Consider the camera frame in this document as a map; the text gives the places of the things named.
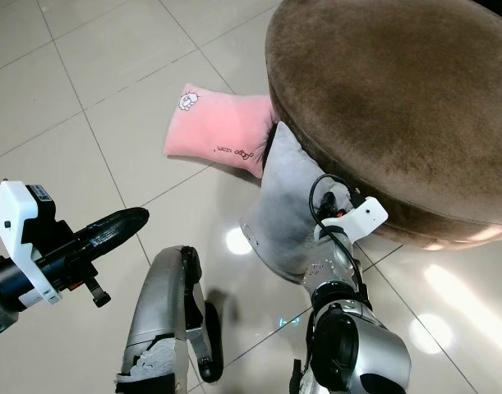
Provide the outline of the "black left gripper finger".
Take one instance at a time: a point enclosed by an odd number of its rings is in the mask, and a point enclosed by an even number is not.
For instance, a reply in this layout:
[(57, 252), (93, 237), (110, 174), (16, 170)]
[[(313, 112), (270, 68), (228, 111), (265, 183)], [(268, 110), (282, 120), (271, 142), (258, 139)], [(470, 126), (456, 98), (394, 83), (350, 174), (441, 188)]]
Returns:
[(90, 252), (108, 253), (129, 241), (143, 228), (143, 222), (94, 222), (83, 229)]
[(142, 207), (124, 208), (90, 224), (91, 241), (126, 241), (148, 224), (150, 213)]

